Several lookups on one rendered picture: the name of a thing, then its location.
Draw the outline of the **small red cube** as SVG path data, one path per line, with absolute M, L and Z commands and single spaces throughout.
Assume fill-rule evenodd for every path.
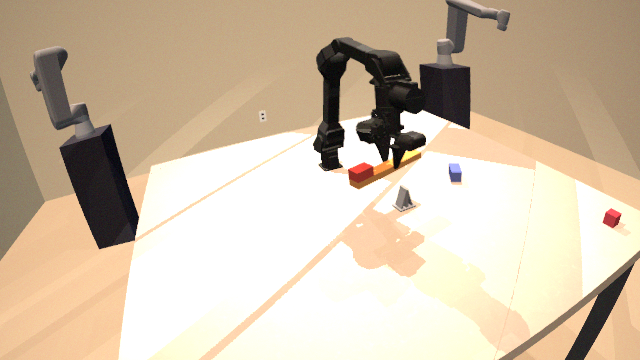
M 613 210 L 611 208 L 610 210 L 606 211 L 605 217 L 602 223 L 604 223 L 605 225 L 611 228 L 616 227 L 619 224 L 621 214 L 622 213 L 617 212 L 616 210 Z

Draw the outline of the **blue rectangular block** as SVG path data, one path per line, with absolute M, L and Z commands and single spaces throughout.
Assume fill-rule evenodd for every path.
M 461 182 L 462 171 L 459 163 L 448 163 L 451 183 Z

